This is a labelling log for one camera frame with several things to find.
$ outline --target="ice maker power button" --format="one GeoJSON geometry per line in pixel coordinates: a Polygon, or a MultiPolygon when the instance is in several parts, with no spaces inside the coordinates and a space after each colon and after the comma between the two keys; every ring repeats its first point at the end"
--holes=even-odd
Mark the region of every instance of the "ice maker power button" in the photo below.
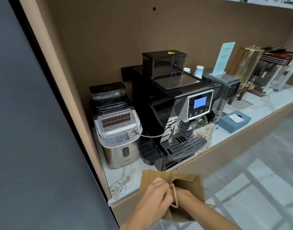
{"type": "Polygon", "coordinates": [[[122,152],[123,152],[123,156],[127,157],[129,155],[129,148],[126,147],[126,148],[122,149],[122,152]]]}

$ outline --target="display screen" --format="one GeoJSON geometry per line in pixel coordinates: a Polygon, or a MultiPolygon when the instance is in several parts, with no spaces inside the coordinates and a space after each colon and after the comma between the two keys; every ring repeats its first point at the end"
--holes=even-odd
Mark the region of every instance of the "display screen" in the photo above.
{"type": "Polygon", "coordinates": [[[194,101],[194,109],[198,108],[200,106],[204,106],[206,104],[206,98],[207,97],[202,97],[202,98],[196,99],[194,101]]]}

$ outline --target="blue tissue box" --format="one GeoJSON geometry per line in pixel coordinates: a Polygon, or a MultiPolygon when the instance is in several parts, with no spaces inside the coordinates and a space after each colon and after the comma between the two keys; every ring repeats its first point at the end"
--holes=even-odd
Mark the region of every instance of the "blue tissue box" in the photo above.
{"type": "Polygon", "coordinates": [[[223,129],[225,129],[226,131],[228,131],[229,133],[233,133],[234,131],[237,131],[238,129],[242,128],[243,126],[247,125],[250,120],[252,118],[248,115],[245,115],[244,113],[236,110],[233,111],[232,113],[222,117],[219,121],[218,121],[218,125],[220,127],[222,127],[223,129]],[[240,122],[240,123],[236,123],[235,121],[233,121],[232,119],[229,118],[230,115],[236,114],[238,116],[241,116],[242,119],[244,119],[244,121],[240,122]]]}

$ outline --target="drip tray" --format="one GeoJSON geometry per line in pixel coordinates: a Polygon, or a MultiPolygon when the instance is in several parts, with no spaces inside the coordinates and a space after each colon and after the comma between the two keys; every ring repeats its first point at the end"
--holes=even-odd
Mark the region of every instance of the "drip tray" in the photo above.
{"type": "Polygon", "coordinates": [[[172,161],[190,156],[207,143],[195,130],[181,132],[160,143],[172,161]]]}

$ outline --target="floor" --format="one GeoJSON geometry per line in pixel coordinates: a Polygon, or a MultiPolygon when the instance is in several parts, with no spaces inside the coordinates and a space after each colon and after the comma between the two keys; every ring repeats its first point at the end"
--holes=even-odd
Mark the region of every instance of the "floor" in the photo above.
{"type": "MultiPolygon", "coordinates": [[[[293,229],[293,114],[203,181],[206,203],[243,230],[293,229]]],[[[161,220],[150,230],[202,230],[161,220]]]]}

